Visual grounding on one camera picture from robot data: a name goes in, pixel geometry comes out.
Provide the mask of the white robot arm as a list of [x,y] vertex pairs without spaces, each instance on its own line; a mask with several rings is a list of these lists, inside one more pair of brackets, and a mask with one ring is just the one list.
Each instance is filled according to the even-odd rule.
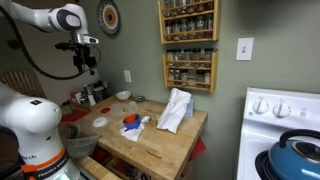
[[[83,8],[66,4],[59,8],[31,9],[12,0],[1,0],[1,13],[10,24],[20,21],[44,32],[70,32],[72,42],[63,45],[76,52],[79,70],[93,68],[89,47],[99,42],[89,35]],[[0,83],[0,125],[18,139],[21,170],[27,180],[80,180],[81,173],[64,147],[58,124],[60,107],[44,98],[23,95]]]

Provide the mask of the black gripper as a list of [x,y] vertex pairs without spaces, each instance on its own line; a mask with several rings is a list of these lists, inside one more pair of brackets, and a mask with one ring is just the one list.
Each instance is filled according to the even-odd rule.
[[90,55],[90,48],[88,46],[70,42],[60,42],[55,45],[55,48],[63,51],[74,51],[73,64],[77,67],[78,71],[83,73],[85,68],[88,68],[90,74],[94,74],[93,69],[97,66],[97,61]]

